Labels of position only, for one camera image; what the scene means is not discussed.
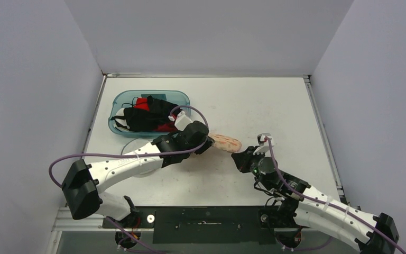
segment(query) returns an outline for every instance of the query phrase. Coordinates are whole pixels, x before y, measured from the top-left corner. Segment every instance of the white table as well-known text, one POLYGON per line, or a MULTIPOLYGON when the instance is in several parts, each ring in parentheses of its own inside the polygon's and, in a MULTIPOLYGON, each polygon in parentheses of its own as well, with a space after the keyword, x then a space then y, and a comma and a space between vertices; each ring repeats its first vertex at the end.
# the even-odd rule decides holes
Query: white table
MULTIPOLYGON (((302 78, 107 78, 86 152, 119 154, 130 141, 108 128, 114 98, 126 90, 180 90, 207 118, 212 133, 239 139, 243 148, 271 133, 281 170, 339 199, 336 183, 302 78)), ((86 162, 105 158, 85 158, 86 162)), ((210 148, 202 155, 132 177, 108 192, 127 195, 138 206, 264 205, 253 175, 240 173, 229 153, 210 148)))

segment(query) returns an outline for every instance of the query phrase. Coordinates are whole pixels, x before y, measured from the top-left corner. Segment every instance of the screw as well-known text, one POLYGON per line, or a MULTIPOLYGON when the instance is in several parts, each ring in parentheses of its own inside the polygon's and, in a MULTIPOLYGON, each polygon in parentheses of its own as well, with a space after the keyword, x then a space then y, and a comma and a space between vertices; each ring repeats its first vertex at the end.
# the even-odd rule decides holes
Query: screw
POLYGON ((269 218, 268 215, 262 214, 262 216, 261 216, 261 221, 262 221, 262 222, 267 222, 268 218, 269 218))

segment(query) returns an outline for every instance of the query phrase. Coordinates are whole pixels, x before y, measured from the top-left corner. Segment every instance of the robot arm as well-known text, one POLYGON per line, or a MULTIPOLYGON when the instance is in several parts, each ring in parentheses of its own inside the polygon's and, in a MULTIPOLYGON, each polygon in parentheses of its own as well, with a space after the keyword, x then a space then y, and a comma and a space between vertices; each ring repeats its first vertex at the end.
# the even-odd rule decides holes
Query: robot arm
POLYGON ((175 125, 177 133, 159 136, 125 154, 133 158, 91 164, 83 159, 74 162, 61 184, 72 218, 80 220, 97 213, 123 220, 136 207, 129 197, 107 193, 107 188, 129 177, 180 163, 192 152, 199 155, 212 145, 207 126, 190 120, 184 112, 178 114, 175 125))
POLYGON ((264 148, 266 143, 264 136, 269 137, 267 135, 269 134, 265 133, 257 137, 259 146, 248 147, 244 152, 234 153, 232 158, 240 172, 252 173, 256 183, 261 183, 267 190, 262 191, 274 197, 284 198, 275 216, 268 216, 269 220, 274 220, 272 224, 313 228, 345 242, 362 254, 394 253, 395 247, 376 231, 383 232, 397 243, 398 231, 390 216, 384 213, 375 216, 352 209, 320 192, 304 180, 280 171, 288 186, 306 198, 291 191, 275 170, 277 162, 273 161, 274 158, 265 156, 264 152, 270 150, 269 146, 267 149, 264 148))

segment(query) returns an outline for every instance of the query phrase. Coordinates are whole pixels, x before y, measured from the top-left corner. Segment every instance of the white wall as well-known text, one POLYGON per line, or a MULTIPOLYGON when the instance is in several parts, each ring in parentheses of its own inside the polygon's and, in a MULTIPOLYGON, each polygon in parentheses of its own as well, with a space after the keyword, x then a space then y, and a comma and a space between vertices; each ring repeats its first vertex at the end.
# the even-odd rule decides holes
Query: white wall
POLYGON ((82 149, 101 81, 63 1, 0 0, 0 253, 44 253, 64 204, 48 165, 82 149))
POLYGON ((353 0, 66 0, 104 72, 310 74, 353 0))
POLYGON ((312 83, 347 198, 406 250, 406 1, 355 0, 312 83))

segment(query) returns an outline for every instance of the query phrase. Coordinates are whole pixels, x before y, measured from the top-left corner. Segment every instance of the blue plastic bin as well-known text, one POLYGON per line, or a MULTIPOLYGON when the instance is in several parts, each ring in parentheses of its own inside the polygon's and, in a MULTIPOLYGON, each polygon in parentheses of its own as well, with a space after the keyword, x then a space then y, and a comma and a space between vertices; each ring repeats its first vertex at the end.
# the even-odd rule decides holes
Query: blue plastic bin
MULTIPOLYGON (((177 105, 190 105, 189 97, 180 91, 173 90, 128 90, 120 93, 114 98, 113 108, 111 109, 111 115, 108 118, 108 127, 109 129, 119 135, 122 135, 127 138, 156 138, 160 135, 167 134, 166 132, 131 132, 131 131, 120 131, 114 127, 114 120, 111 120, 111 117, 115 116, 117 111, 123 107, 131 107, 129 104, 135 104, 135 98, 147 98, 148 96, 153 98, 163 99, 165 101, 175 103, 177 105)), ((190 116, 190 109, 183 108, 188 116, 190 116)))

